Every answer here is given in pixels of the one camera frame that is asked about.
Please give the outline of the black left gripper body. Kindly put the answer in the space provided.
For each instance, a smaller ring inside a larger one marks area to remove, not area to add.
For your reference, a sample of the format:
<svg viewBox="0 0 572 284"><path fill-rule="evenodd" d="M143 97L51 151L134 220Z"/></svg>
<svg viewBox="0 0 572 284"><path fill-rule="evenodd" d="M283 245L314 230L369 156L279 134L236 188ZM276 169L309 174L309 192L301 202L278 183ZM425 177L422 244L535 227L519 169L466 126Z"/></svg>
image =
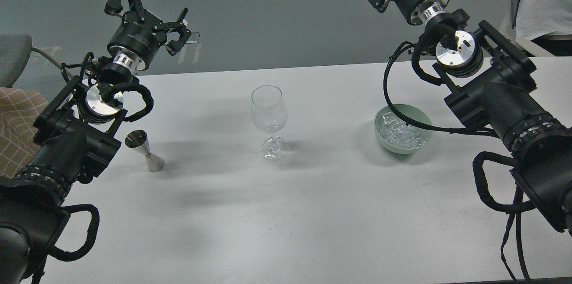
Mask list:
<svg viewBox="0 0 572 284"><path fill-rule="evenodd" d="M148 70L159 48L166 41L166 34L159 32L163 20L145 10L143 16L135 11L107 11L108 15L121 18L120 27L110 40L107 49L112 63L130 72Z"/></svg>

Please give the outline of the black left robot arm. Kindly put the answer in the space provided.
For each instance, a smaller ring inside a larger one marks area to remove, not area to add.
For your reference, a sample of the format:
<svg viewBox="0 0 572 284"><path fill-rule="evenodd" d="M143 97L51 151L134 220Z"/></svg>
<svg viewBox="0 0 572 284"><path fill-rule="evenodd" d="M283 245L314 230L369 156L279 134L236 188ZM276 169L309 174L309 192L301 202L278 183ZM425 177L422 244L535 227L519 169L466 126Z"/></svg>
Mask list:
<svg viewBox="0 0 572 284"><path fill-rule="evenodd" d="M44 274L47 258L83 258L96 241L100 214L91 204L63 205L75 182L88 184L120 149L121 123L148 115L150 90L137 72L147 70L160 47L176 55L191 43L184 8L165 22L141 0L108 0L104 12L121 18L107 49L88 52L80 64L60 64L66 85L35 119L39 151L13 178L1 179L1 282L18 284Z"/></svg>

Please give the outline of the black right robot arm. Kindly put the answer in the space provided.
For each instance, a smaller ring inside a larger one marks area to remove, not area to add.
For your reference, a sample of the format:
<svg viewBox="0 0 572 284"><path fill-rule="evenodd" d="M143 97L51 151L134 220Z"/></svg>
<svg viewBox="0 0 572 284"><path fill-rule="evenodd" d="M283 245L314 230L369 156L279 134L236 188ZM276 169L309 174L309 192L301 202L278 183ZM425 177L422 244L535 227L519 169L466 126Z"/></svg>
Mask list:
<svg viewBox="0 0 572 284"><path fill-rule="evenodd" d="M555 231L571 231L571 129L545 111L530 93L535 64L487 21L466 31L469 15L445 10L449 0L367 0L379 13L393 1L409 25L423 25L419 41L402 42L390 56L383 94L407 125L449 134L500 139L509 157L481 152L473 160L480 200L508 216L503 245L515 228L523 282L533 284L522 248L522 214L537 209ZM445 103L462 128L421 123L398 110L388 93L395 60L412 48L411 66L421 80L446 85Z"/></svg>

